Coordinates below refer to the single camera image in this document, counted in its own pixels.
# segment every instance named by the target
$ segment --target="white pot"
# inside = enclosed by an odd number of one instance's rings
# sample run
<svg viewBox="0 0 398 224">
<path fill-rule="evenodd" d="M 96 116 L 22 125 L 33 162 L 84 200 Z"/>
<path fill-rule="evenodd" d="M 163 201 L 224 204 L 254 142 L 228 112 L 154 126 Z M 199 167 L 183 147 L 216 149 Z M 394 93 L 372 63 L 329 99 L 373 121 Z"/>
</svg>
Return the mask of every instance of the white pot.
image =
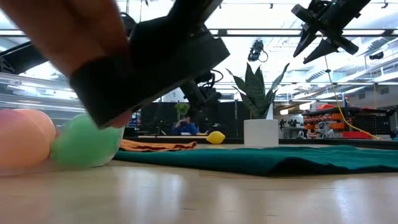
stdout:
<svg viewBox="0 0 398 224">
<path fill-rule="evenodd" d="M 278 120 L 250 119 L 244 121 L 244 146 L 264 148 L 278 145 Z"/>
</svg>

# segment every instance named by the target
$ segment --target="pink ball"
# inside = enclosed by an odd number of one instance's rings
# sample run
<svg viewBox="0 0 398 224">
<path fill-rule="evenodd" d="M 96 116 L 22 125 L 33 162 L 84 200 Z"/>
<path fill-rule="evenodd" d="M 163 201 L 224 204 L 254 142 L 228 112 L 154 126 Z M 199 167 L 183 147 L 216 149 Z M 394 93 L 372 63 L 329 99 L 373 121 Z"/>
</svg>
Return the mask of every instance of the pink ball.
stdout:
<svg viewBox="0 0 398 224">
<path fill-rule="evenodd" d="M 55 126 L 47 114 L 35 109 L 15 109 L 14 111 L 28 116 L 43 132 L 49 145 L 55 140 Z"/>
<path fill-rule="evenodd" d="M 36 166 L 50 154 L 42 130 L 14 110 L 0 110 L 0 146 L 0 170 Z"/>
</svg>

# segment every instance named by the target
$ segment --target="wooden floor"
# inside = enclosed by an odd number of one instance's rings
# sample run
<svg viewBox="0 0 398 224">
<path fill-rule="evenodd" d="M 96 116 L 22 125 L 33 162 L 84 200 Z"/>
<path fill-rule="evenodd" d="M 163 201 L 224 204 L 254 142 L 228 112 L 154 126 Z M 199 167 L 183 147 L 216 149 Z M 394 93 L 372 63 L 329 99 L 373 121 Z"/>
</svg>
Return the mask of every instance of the wooden floor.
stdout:
<svg viewBox="0 0 398 224">
<path fill-rule="evenodd" d="M 0 181 L 4 224 L 398 223 L 398 174 L 272 179 L 111 161 Z"/>
</svg>

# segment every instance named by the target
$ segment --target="brown cloth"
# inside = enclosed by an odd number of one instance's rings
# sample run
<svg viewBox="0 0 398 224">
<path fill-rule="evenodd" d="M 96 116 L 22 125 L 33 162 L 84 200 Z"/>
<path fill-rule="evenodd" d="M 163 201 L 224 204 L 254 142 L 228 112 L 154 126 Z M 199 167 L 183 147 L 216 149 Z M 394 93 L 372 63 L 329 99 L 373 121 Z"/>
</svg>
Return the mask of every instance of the brown cloth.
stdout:
<svg viewBox="0 0 398 224">
<path fill-rule="evenodd" d="M 196 142 L 188 144 L 159 144 L 122 140 L 120 148 L 130 152 L 165 152 L 191 150 L 197 146 Z"/>
</svg>

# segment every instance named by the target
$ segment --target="green ball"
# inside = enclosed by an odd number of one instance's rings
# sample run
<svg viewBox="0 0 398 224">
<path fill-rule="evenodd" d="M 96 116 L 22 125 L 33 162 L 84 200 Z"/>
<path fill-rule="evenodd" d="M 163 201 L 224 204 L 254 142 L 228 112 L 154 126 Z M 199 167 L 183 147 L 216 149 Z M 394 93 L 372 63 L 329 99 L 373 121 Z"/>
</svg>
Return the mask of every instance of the green ball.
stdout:
<svg viewBox="0 0 398 224">
<path fill-rule="evenodd" d="M 109 162 L 119 149 L 124 128 L 100 130 L 88 114 L 74 117 L 51 145 L 51 159 L 62 167 L 96 167 Z"/>
</svg>

